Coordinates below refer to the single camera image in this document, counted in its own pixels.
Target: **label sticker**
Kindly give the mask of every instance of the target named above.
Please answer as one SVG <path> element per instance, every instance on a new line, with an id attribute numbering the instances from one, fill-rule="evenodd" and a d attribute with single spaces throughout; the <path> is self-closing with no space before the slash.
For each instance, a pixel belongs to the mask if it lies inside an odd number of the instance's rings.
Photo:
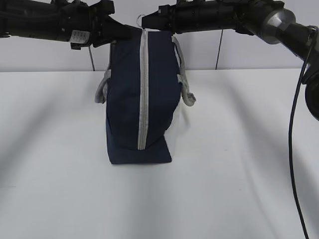
<path id="1" fill-rule="evenodd" d="M 91 33 L 89 33 L 88 31 L 73 30 L 70 42 L 78 43 L 78 44 L 85 44 L 90 39 L 90 35 L 91 35 Z"/>

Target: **white table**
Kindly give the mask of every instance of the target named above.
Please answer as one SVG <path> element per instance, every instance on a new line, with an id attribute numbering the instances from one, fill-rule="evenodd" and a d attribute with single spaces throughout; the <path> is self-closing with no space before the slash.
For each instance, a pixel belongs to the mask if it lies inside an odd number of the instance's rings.
<path id="1" fill-rule="evenodd" d="M 173 163 L 112 166 L 102 72 L 0 73 L 1 239 L 302 239 L 288 162 L 299 70 L 189 71 Z M 319 122 L 304 88 L 296 181 L 319 238 Z"/>

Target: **bag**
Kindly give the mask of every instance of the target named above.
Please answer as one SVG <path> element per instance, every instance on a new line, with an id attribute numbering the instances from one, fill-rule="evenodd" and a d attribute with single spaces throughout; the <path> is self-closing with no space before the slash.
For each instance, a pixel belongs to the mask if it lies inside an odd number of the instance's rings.
<path id="1" fill-rule="evenodd" d="M 110 65 L 95 96 L 95 102 L 107 103 L 109 159 L 112 164 L 169 163 L 165 132 L 180 96 L 188 106 L 196 99 L 171 32 L 131 30 L 130 40 L 111 44 Z"/>

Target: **zipper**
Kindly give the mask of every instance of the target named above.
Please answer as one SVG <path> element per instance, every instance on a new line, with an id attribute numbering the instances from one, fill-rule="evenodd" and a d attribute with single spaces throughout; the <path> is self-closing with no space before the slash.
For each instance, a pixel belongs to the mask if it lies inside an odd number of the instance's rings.
<path id="1" fill-rule="evenodd" d="M 141 93 L 138 150 L 146 148 L 149 130 L 149 35 L 143 30 L 140 47 Z"/>

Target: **robotic arm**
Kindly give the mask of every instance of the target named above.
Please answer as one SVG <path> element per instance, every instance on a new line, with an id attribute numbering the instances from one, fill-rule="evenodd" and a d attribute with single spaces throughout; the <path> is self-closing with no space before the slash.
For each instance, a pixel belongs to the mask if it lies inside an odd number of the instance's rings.
<path id="1" fill-rule="evenodd" d="M 92 6 L 80 0 L 0 0 L 0 37 L 71 42 L 72 49 L 130 38 L 130 30 L 109 17 L 113 13 L 110 0 Z"/>
<path id="2" fill-rule="evenodd" d="M 319 40 L 311 45 L 318 28 L 296 23 L 295 15 L 284 5 L 275 0 L 177 0 L 176 5 L 160 6 L 158 11 L 143 17 L 142 26 L 178 34 L 234 29 L 256 35 L 268 44 L 282 43 L 302 60 L 308 60 L 302 83 L 307 85 L 308 108 L 319 120 Z"/>

